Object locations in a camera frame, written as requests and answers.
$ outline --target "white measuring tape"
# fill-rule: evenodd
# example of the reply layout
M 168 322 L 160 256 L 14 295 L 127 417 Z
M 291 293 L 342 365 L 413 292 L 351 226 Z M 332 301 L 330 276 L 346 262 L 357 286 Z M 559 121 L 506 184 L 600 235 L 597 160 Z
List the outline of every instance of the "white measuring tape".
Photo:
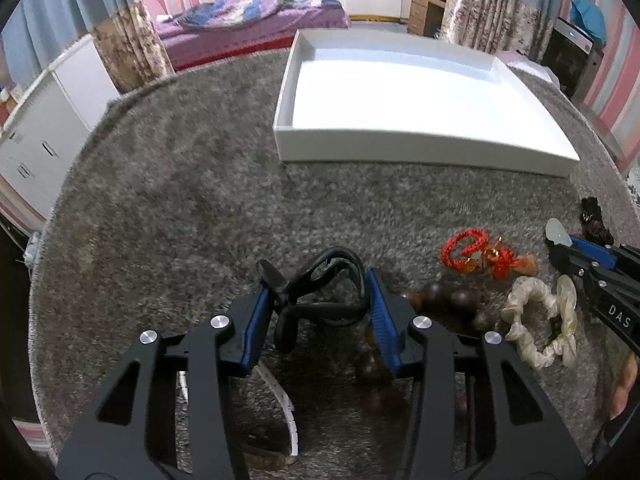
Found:
M 280 405 L 284 417 L 287 421 L 287 429 L 289 430 L 289 442 L 290 442 L 290 455 L 298 456 L 298 428 L 296 427 L 296 421 L 293 418 L 293 402 L 284 391 L 284 388 L 280 386 L 280 383 L 276 380 L 270 370 L 263 364 L 262 361 L 258 361 L 255 365 L 255 370 L 262 378 L 264 383 L 269 387 L 271 393 L 276 397 L 278 404 Z M 187 386 L 187 373 L 179 373 L 180 389 L 184 400 L 189 403 L 189 388 Z

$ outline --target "beige scrunchie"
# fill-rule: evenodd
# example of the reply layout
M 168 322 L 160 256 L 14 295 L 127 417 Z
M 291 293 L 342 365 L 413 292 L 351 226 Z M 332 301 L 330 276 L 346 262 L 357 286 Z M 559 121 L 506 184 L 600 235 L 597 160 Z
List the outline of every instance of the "beige scrunchie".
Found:
M 551 366 L 557 355 L 562 356 L 562 364 L 569 368 L 574 367 L 577 361 L 574 337 L 578 327 L 578 317 L 575 313 L 577 301 L 575 285 L 569 276 L 562 275 L 558 278 L 556 289 L 557 294 L 552 294 L 545 282 L 537 278 L 520 276 L 513 282 L 506 304 L 500 311 L 500 318 L 511 323 L 511 329 L 505 339 L 517 343 L 518 354 L 532 368 Z M 524 306 L 530 300 L 542 303 L 546 309 L 547 319 L 558 314 L 562 317 L 562 332 L 542 353 L 538 352 L 533 336 L 522 324 Z

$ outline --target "drawer handle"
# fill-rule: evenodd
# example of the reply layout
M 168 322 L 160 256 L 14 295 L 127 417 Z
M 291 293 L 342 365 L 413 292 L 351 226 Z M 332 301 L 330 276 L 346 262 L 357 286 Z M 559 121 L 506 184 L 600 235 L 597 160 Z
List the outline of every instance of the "drawer handle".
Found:
M 58 154 L 53 150 L 53 148 L 46 140 L 42 143 L 42 147 L 46 150 L 47 153 L 49 153 L 49 155 L 58 156 Z
M 27 170 L 27 167 L 24 164 L 20 164 L 20 166 L 18 166 L 18 173 L 20 173 L 22 178 L 31 178 L 33 176 L 33 173 Z

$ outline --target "wooden desk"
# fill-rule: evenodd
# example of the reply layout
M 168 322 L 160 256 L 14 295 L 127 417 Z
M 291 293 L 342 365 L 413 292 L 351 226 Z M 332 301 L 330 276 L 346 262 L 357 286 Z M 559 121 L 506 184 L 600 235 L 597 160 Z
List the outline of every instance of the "wooden desk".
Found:
M 407 32 L 430 38 L 442 25 L 442 15 L 447 0 L 411 0 Z

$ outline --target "silver screw head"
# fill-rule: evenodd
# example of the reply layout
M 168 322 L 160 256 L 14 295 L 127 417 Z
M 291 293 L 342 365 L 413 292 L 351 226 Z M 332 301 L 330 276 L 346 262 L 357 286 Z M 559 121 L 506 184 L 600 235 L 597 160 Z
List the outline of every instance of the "silver screw head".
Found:
M 497 345 L 502 341 L 502 336 L 497 332 L 491 331 L 484 334 L 484 340 L 487 341 L 490 345 Z
M 227 316 L 214 316 L 211 318 L 210 323 L 213 328 L 224 328 L 229 324 L 229 318 Z
M 143 345 L 148 345 L 158 339 L 158 332 L 155 330 L 145 330 L 142 334 L 140 334 L 140 342 Z
M 425 329 L 429 328 L 432 324 L 433 322 L 431 321 L 431 319 L 426 316 L 414 317 L 414 326 L 416 328 Z

